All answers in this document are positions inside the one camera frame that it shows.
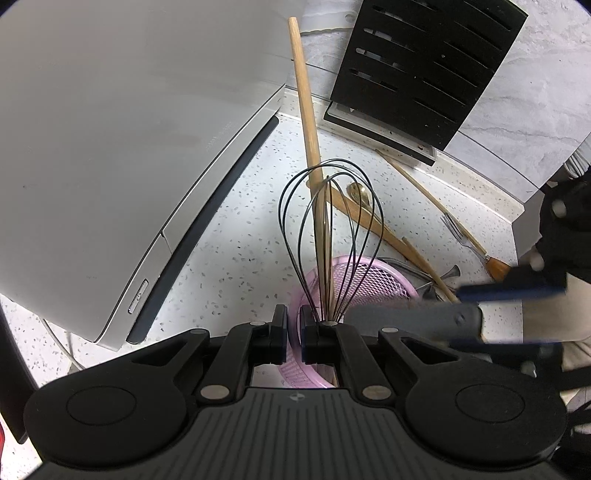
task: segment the wooden chopstick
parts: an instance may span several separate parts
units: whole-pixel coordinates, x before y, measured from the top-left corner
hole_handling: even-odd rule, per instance
[[[402,237],[402,241],[413,252],[415,258],[421,264],[421,265],[418,265],[418,267],[420,267],[421,270],[423,270],[424,272],[431,275],[431,278],[437,284],[437,286],[441,289],[441,291],[445,294],[447,299],[452,303],[459,303],[460,301],[457,299],[457,297],[452,293],[452,291],[449,289],[449,287],[447,285],[445,285],[445,283],[443,282],[441,277],[439,275],[437,275],[437,272],[433,269],[431,264],[427,260],[425,260],[425,258],[418,252],[418,250],[416,248],[413,247],[411,242],[409,242],[405,236]]]
[[[304,145],[306,146],[306,161],[308,167],[320,164],[320,146],[318,144],[318,131],[314,118],[314,106],[312,93],[308,80],[304,49],[301,45],[300,27],[297,18],[290,17],[287,21],[290,30],[291,52],[294,57],[295,83],[297,85],[298,98],[300,100],[301,123],[304,131]],[[328,221],[326,208],[327,189],[323,183],[324,175],[321,168],[315,168],[309,174],[310,194],[314,199],[312,216],[314,219],[314,246],[316,248],[316,265],[320,281],[320,303],[326,305],[324,320],[332,320],[334,311],[335,285],[332,276],[332,232]]]
[[[453,220],[456,222],[456,225],[458,226],[458,228],[461,230],[461,232],[466,235],[469,239],[470,242],[472,242],[472,244],[480,251],[480,253],[482,253],[482,255],[486,255],[486,250],[484,249],[484,247],[478,243],[478,240],[476,240],[476,238],[474,238],[474,236],[468,231],[468,229],[466,229],[466,227],[464,227],[458,220],[457,218],[455,218],[449,210],[447,210],[447,208],[445,208],[443,206],[443,204],[437,200],[432,194],[431,192],[429,192],[425,187],[423,187],[423,185],[421,185],[419,182],[417,182],[414,177],[407,173],[406,170],[404,170],[400,165],[398,165],[398,163],[396,162],[396,160],[394,160],[392,157],[390,157],[388,154],[377,150],[376,152],[379,153],[379,155],[385,160],[387,161],[390,165],[392,165],[396,170],[398,170],[398,172],[404,177],[406,178],[410,183],[412,183],[423,195],[425,195],[425,197],[427,197],[429,200],[431,200],[431,203],[433,205],[435,205],[438,209],[440,209],[443,213],[447,213],[450,217],[453,218]]]

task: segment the fork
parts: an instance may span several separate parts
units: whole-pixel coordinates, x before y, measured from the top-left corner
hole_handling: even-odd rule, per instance
[[[448,213],[445,213],[444,215],[442,215],[441,219],[443,220],[443,223],[445,224],[447,229],[451,232],[451,234],[453,235],[453,237],[457,240],[457,242],[459,244],[471,249],[478,256],[478,258],[480,258],[480,261],[482,261],[482,263],[486,264],[486,262],[488,262],[490,260],[490,256],[483,255],[474,246],[474,244],[472,242],[470,242],[470,239],[461,232],[461,230],[457,227],[456,222],[453,221],[453,218]]]
[[[470,239],[461,232],[457,227],[456,222],[448,213],[445,213],[441,219],[458,243],[464,247],[470,248],[478,258],[480,258],[480,261],[484,264],[488,274],[497,282],[503,281],[511,267],[498,258],[492,258],[490,255],[483,255],[474,244],[470,242]]]

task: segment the metal fork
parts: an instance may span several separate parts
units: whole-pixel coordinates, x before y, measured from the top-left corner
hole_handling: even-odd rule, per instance
[[[486,264],[486,262],[490,260],[488,255],[482,255],[482,253],[474,246],[474,244],[470,242],[470,239],[461,232],[461,230],[456,225],[456,222],[454,222],[453,218],[448,213],[445,213],[441,219],[459,244],[470,248],[476,255],[478,255],[478,258],[480,258],[482,263]]]

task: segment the screw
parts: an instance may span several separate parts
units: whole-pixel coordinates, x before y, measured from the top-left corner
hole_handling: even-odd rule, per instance
[[[201,396],[208,400],[221,400],[230,394],[230,389],[224,385],[208,385],[201,389]]]
[[[370,400],[386,400],[392,395],[392,391],[383,385],[370,385],[365,387],[361,393]]]

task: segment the wooden stick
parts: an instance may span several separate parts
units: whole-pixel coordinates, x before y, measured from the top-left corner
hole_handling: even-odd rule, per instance
[[[300,99],[301,123],[304,131],[304,145],[306,146],[306,161],[308,167],[320,164],[320,147],[318,144],[318,132],[314,118],[314,106],[308,71],[304,58],[304,49],[301,45],[300,27],[296,17],[288,19],[291,40],[291,52],[294,57],[295,83]],[[335,299],[335,286],[332,277],[332,232],[328,221],[326,209],[326,192],[324,176],[321,168],[315,168],[309,174],[310,194],[314,199],[312,216],[314,219],[314,245],[316,247],[316,265],[320,280],[320,304],[324,312],[324,320],[332,320]]]
[[[431,200],[431,203],[433,205],[435,205],[438,209],[440,209],[443,213],[447,213],[449,216],[451,216],[453,218],[453,220],[456,222],[456,225],[459,227],[459,229],[462,231],[462,233],[464,235],[466,235],[470,241],[472,242],[472,244],[482,253],[482,255],[486,255],[486,250],[484,249],[484,247],[478,243],[478,240],[476,240],[474,238],[474,236],[449,212],[449,210],[447,210],[443,204],[437,200],[432,194],[431,192],[429,192],[425,187],[423,187],[423,185],[421,185],[419,182],[417,182],[414,177],[407,173],[406,170],[404,170],[400,165],[398,165],[398,163],[392,158],[390,157],[388,154],[380,151],[380,150],[376,150],[376,152],[378,152],[380,154],[380,156],[387,161],[390,165],[392,165],[394,168],[396,168],[396,170],[398,170],[398,172],[400,174],[402,174],[402,176],[404,178],[406,178],[410,183],[412,183],[423,195],[425,195],[425,197],[427,197],[429,200]]]
[[[360,208],[357,203],[353,200],[341,194],[336,188],[331,187],[330,193],[326,197],[326,200],[330,202],[330,195],[332,195],[332,206],[335,207],[341,213],[344,213],[346,216],[357,222],[359,220],[360,226],[365,228],[366,230],[370,230],[371,232],[375,233],[376,235],[380,236],[382,234],[382,223],[379,221],[378,218],[373,217],[372,215],[364,208]],[[419,262],[416,260],[413,252],[405,245],[405,243],[400,240],[396,234],[388,227],[388,225],[384,225],[384,241],[390,245],[393,249],[395,249],[398,253],[400,253],[403,257],[409,260],[410,263],[413,265],[421,268],[419,266]]]
[[[452,293],[452,291],[448,288],[448,286],[445,285],[445,283],[443,282],[441,277],[439,275],[437,275],[437,272],[433,269],[431,264],[429,262],[427,262],[427,260],[425,260],[425,258],[418,252],[418,250],[416,248],[414,248],[412,246],[411,242],[409,242],[405,236],[402,237],[402,241],[413,252],[415,257],[422,264],[422,265],[418,265],[418,267],[420,267],[421,270],[423,270],[424,272],[431,275],[431,278],[437,284],[437,286],[441,289],[441,291],[445,294],[447,299],[452,303],[459,303],[459,300],[457,299],[457,297]]]

